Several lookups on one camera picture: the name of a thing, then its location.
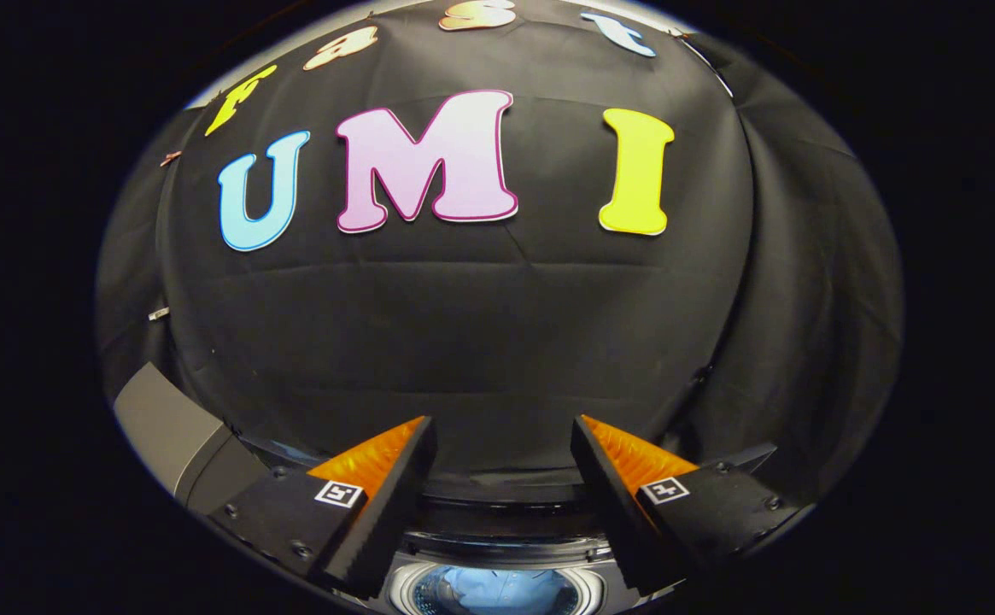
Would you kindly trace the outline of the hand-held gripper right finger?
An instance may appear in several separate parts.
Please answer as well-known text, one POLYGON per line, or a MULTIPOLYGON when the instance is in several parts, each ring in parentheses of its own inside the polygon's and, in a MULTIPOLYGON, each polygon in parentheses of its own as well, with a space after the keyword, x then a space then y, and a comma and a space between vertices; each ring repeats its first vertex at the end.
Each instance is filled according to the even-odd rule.
POLYGON ((805 516, 802 500, 734 460, 696 465, 587 415, 574 420, 571 454, 623 582, 639 595, 719 575, 805 516))

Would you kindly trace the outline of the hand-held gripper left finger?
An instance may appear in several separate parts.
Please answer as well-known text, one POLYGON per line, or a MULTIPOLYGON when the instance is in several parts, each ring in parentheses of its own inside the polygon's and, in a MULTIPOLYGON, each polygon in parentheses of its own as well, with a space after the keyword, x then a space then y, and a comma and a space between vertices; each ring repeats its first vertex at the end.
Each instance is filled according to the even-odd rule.
POLYGON ((436 453, 434 421, 419 416, 311 470, 274 468, 207 518, 287 577, 376 598, 436 453))

